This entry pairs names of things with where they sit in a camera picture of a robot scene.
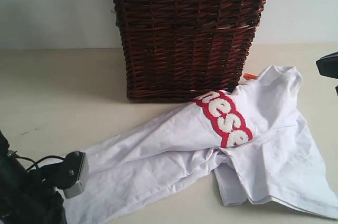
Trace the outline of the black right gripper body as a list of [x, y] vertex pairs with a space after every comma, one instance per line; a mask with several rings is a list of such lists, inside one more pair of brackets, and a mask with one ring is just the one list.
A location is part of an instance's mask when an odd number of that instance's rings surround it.
[[320, 75], [338, 79], [338, 52], [321, 57], [316, 65]]

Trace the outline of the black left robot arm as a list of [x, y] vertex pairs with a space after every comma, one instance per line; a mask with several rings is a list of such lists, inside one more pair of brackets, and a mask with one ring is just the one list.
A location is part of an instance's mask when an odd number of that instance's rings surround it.
[[1, 223], [67, 223], [55, 185], [60, 165], [38, 167], [9, 147], [1, 135]]

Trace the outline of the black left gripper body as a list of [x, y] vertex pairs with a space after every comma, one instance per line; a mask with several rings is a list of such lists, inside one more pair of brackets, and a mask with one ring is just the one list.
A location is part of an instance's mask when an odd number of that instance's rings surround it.
[[54, 165], [39, 171], [1, 167], [1, 223], [67, 223]]

